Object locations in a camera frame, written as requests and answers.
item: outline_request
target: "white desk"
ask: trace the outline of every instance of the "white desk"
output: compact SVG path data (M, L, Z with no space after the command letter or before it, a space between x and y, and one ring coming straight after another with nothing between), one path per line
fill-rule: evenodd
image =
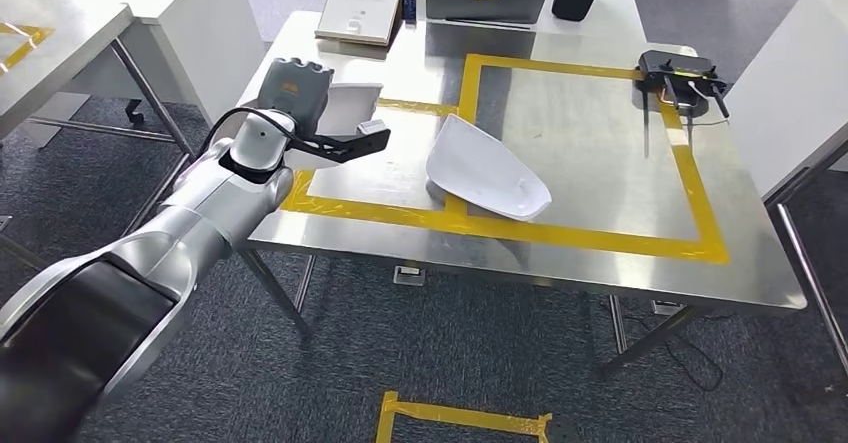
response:
M736 145L764 198L848 136L846 49L848 0L798 0L727 95Z
M532 31L534 33L554 33L562 35L581 35L601 38L629 39L638 43L645 43L645 30L642 28L642 19L639 17L639 9L636 0L595 0L589 14L583 21L567 21L556 18L551 13L553 0L545 0L539 21L535 25L521 27L516 25L519 31ZM417 16L419 20L427 19L426 0L418 0ZM433 20L449 24L468 25L473 23Z
M237 103L262 61L264 48L248 0L103 1L130 6L136 19L123 40L159 96L197 105L210 125ZM63 91L141 98L111 51L98 56ZM40 114L66 119L84 98L71 105L53 101L52 114ZM43 135L37 139L46 144Z

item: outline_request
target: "metal bracket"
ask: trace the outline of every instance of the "metal bracket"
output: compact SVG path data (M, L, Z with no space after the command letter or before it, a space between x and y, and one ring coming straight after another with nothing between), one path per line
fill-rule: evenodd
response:
M684 305L671 301L651 300L651 308L655 315L671 316L683 308Z
M392 281L398 285L424 286L426 272L420 268L411 266L396 266L395 276Z

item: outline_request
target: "black robot arm segment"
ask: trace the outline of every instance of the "black robot arm segment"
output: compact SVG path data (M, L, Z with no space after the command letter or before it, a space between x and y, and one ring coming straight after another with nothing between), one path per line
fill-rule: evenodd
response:
M346 137L317 134L332 74L275 61L260 109L219 120L159 214L53 264L0 308L0 441L69 439L91 408L141 377L179 330L196 285L291 191L288 152L345 162L386 147L380 122ZM235 138L210 145L234 113L248 113Z
M108 255L39 299L0 346L0 440L56 441L85 412L174 301Z

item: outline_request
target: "white curved object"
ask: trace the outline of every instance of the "white curved object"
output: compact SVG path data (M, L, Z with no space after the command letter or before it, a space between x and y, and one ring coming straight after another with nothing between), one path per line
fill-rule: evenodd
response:
M503 143L449 115L427 159L427 176L477 206L527 221L551 203L545 183Z

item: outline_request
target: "white box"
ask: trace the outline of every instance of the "white box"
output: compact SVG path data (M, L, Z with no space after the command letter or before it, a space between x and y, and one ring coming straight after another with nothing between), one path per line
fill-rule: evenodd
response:
M401 0L327 0L315 36L388 46Z

